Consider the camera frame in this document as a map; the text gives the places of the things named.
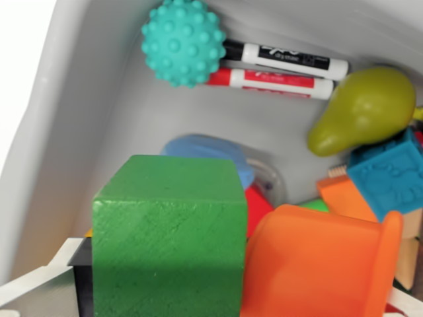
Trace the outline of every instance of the blue toy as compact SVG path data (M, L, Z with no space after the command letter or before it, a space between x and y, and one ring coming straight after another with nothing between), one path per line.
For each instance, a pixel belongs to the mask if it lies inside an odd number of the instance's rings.
M201 1L165 0L141 31L146 64L174 87L205 83L226 54L219 18Z
M187 135L167 143L161 154L172 157L232 160L244 189L250 187L254 180L254 170L248 165L240 146L230 141L203 135Z
M347 173L380 221L423 207L423 149L411 128L353 151Z

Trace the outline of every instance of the black marker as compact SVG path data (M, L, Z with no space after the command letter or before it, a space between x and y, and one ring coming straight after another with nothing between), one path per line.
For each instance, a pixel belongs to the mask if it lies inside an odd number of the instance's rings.
M226 40L223 45L226 48L224 59L285 69L334 81L342 80L348 72L348 62L341 59L233 40Z

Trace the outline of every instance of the blue rubber block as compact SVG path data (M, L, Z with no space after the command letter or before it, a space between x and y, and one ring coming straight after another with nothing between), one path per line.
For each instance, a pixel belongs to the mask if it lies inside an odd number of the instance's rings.
M347 173L379 221L423 207L423 148L411 128L353 151Z
M172 157L232 160L237 167L244 189L247 189L254 181L254 170L248 165L241 147L230 141L203 135L187 135L167 143L161 154Z

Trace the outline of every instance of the green wooden block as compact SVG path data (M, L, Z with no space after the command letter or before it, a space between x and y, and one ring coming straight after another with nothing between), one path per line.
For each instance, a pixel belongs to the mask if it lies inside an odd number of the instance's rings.
M93 202L96 317L238 317L247 203L230 160L134 156Z

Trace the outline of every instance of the green toy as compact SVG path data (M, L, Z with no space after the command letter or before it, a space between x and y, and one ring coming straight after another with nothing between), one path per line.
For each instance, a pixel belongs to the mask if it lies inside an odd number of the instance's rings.
M324 213L329 212L329 208L327 204L321 198L317 198L311 201L306 201L305 203L300 203L298 206L312 209L312 210L322 211Z
M239 316L247 203L230 160L134 156L93 225L96 317Z
M356 71L335 89L326 112L309 132L308 147L326 157L383 141L410 123L415 106L414 87L400 71Z

